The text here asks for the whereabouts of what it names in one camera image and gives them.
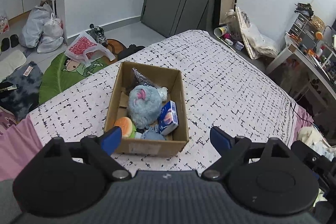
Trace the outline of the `hamburger plush toy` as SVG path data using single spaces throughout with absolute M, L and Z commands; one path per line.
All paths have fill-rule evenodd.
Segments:
M 130 118 L 121 117 L 116 120 L 114 125 L 121 129 L 123 138 L 134 138 L 135 137 L 136 128 Z

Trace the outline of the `grey fluffy plush toy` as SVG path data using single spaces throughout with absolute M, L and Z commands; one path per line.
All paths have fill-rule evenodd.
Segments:
M 156 88 L 138 85 L 129 93 L 127 111 L 136 128 L 153 124 L 161 113 L 162 100 Z

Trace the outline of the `small lavender box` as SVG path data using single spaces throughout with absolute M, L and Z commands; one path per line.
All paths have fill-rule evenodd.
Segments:
M 234 47 L 236 50 L 241 51 L 244 48 L 244 44 L 241 42 L 236 42 Z

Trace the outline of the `black item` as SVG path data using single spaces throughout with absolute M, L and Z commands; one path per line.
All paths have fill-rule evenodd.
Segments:
M 131 69 L 131 85 L 129 90 L 132 90 L 133 88 L 135 88 L 138 85 L 143 85 L 143 86 L 152 86 L 154 88 L 157 89 L 161 100 L 167 101 L 168 99 L 168 88 L 164 87 L 164 86 L 159 86 L 157 84 L 155 84 L 152 80 L 150 80 L 148 77 L 146 77 L 145 75 L 143 75 L 140 71 L 138 71 L 135 68 Z

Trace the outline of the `cardboard box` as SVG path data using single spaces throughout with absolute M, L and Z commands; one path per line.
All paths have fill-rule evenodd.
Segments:
M 182 73 L 124 61 L 108 106 L 104 131 L 122 131 L 115 153 L 175 156 L 189 141 Z

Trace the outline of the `black sneakers on floor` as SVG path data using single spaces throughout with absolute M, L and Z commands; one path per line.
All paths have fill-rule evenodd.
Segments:
M 87 33 L 98 43 L 107 47 L 108 40 L 105 36 L 105 31 L 102 27 L 95 26 L 93 23 L 89 25 L 90 30 Z

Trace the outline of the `white desk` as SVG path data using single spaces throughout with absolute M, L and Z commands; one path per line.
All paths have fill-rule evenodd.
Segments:
M 286 65 L 288 75 L 281 84 L 296 101 L 306 92 L 310 92 L 323 106 L 323 110 L 335 106 L 335 87 L 327 74 L 318 65 L 317 60 L 299 50 L 296 41 L 289 35 L 284 36 L 284 48 L 266 67 L 266 74 L 271 75 L 282 65 Z

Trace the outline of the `clear bag with cream fabric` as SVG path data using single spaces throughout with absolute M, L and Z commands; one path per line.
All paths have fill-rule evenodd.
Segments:
M 275 58 L 280 53 L 281 47 L 273 39 L 260 33 L 248 15 L 238 6 L 235 6 L 236 18 L 240 34 L 249 57 L 256 60 L 261 56 Z

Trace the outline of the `blue tissue pack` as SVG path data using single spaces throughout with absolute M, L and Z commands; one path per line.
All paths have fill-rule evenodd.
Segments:
M 162 136 L 167 136 L 178 126 L 177 107 L 175 102 L 170 100 L 162 107 L 161 114 L 158 117 L 159 133 Z

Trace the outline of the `grey drawer organizer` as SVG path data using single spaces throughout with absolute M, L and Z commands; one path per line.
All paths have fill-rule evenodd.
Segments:
M 311 28 L 309 26 L 309 21 L 306 16 L 299 12 L 295 12 L 291 18 L 288 34 L 297 36 L 299 38 L 308 37 L 314 40 L 313 33 L 311 33 Z

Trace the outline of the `black slippers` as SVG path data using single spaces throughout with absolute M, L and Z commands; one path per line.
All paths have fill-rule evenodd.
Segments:
M 7 51 L 9 48 L 15 48 L 19 44 L 19 38 L 16 34 L 9 38 L 3 38 L 1 41 L 1 52 Z

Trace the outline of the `pink bed sheet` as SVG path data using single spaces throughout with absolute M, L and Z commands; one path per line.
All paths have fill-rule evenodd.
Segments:
M 30 116 L 17 123 L 1 112 L 1 181 L 16 178 L 42 147 Z

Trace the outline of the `blue denim plush toy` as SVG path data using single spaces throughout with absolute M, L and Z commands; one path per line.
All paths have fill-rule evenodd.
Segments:
M 135 138 L 142 140 L 166 140 L 166 138 L 159 133 L 158 124 L 148 126 L 143 133 L 135 132 Z

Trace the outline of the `white yellow cylinder can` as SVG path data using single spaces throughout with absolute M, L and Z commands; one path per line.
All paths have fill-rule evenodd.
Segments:
M 214 29 L 214 35 L 218 38 L 224 36 L 226 33 L 229 33 L 229 32 L 230 32 L 230 29 L 226 25 L 217 27 Z

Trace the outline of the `green leaf floor mat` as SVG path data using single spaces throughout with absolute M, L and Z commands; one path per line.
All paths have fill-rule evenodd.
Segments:
M 86 67 L 84 64 L 70 59 L 64 53 L 58 54 L 42 77 L 39 89 L 39 104 L 44 104 L 110 64 L 112 64 L 112 61 L 103 56 L 93 61 L 89 67 Z

